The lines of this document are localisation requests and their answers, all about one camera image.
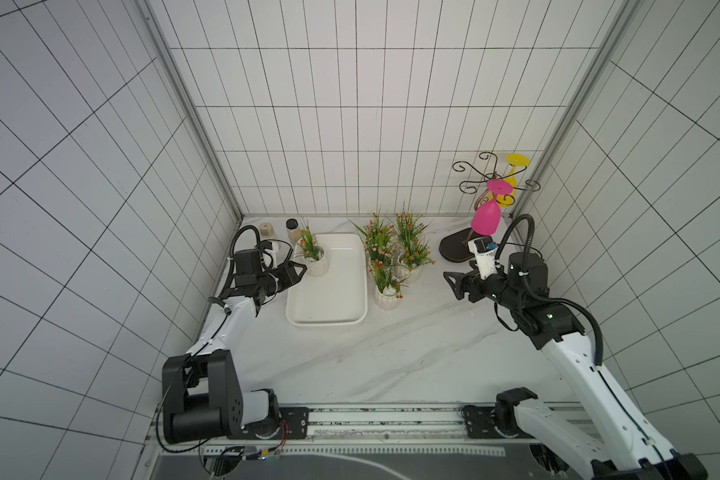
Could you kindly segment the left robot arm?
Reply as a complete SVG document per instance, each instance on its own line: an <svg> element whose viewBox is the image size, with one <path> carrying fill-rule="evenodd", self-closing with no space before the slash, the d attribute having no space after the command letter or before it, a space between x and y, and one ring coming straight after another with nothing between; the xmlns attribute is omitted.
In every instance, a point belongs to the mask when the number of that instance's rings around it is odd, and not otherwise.
<svg viewBox="0 0 720 480"><path fill-rule="evenodd" d="M261 308L298 284L306 266L287 254L277 260L280 243L240 250L229 258L227 282L208 299L217 315L186 353L162 368L162 438L169 444L218 437L281 433L282 418L271 389L245 392L233 353Z"/></svg>

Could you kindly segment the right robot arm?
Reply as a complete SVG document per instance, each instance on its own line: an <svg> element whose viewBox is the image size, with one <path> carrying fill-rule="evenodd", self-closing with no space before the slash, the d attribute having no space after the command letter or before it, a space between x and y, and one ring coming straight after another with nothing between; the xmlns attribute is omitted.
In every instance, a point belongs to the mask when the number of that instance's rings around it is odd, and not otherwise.
<svg viewBox="0 0 720 480"><path fill-rule="evenodd" d="M492 253L479 254L475 269L443 277L459 300L487 299L507 309L518 331L555 366L575 393L599 435L592 437L551 410L525 387L501 392L494 404L498 433L528 434L584 479L705 479L692 453L679 452L639 411L602 362L602 338L587 335L572 305L549 297L548 268L539 255L512 254L506 270Z"/></svg>

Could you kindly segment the white storage tray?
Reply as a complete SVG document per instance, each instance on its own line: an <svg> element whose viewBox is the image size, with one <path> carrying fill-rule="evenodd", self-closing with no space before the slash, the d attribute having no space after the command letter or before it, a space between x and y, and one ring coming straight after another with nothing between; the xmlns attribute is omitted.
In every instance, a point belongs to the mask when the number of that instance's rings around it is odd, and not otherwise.
<svg viewBox="0 0 720 480"><path fill-rule="evenodd" d="M368 272L363 243L352 233L319 234L327 265L320 276L306 274L290 288L286 318L296 326L355 325L368 312Z"/></svg>

